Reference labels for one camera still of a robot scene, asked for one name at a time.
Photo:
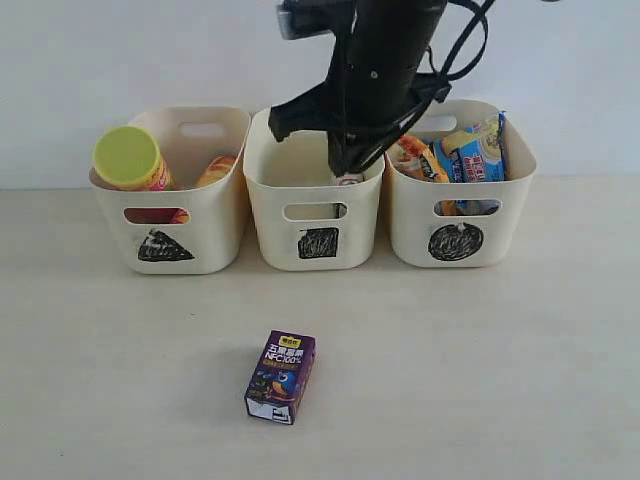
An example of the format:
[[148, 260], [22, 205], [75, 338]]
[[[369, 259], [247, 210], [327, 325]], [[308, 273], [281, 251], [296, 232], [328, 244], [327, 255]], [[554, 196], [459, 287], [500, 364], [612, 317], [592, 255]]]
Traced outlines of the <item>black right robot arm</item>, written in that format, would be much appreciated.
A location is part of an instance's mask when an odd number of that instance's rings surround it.
[[418, 67], [444, 1], [284, 1], [281, 35], [335, 37], [323, 82], [270, 109], [268, 126], [284, 141], [298, 131], [325, 133], [332, 173], [367, 170], [399, 137], [416, 100]]

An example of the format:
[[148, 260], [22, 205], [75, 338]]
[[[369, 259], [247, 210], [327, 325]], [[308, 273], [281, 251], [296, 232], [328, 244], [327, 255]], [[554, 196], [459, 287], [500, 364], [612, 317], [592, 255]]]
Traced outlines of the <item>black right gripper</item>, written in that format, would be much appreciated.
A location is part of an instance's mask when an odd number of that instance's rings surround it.
[[445, 1], [313, 1], [313, 25], [336, 44], [324, 84], [270, 108], [277, 142], [298, 131], [327, 133], [335, 176], [364, 173], [379, 154], [384, 132], [410, 108], [410, 89]]

